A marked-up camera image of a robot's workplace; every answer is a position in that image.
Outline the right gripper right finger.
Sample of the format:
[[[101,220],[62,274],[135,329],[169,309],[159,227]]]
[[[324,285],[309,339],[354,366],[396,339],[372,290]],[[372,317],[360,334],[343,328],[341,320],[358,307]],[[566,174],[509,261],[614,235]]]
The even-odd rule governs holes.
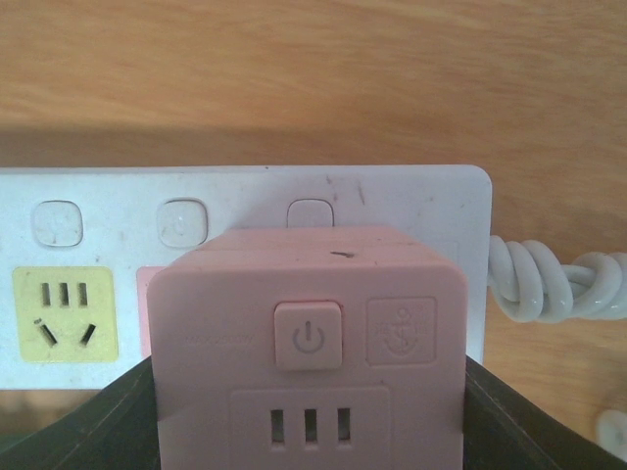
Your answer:
[[[625,467],[624,461],[550,417],[474,359],[466,359],[464,470]]]

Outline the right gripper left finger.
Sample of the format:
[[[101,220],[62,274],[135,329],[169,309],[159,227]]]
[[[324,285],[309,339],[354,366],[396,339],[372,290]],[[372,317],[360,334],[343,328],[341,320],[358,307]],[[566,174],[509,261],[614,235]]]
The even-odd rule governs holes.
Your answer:
[[[150,358],[48,427],[1,451],[3,469],[159,469]]]

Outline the pink cube socket adapter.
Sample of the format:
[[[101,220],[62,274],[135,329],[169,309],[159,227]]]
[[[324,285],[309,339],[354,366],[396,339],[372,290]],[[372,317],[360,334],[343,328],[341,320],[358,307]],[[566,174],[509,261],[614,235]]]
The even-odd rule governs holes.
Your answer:
[[[459,469],[467,285],[390,227],[232,230],[147,289],[165,469]]]

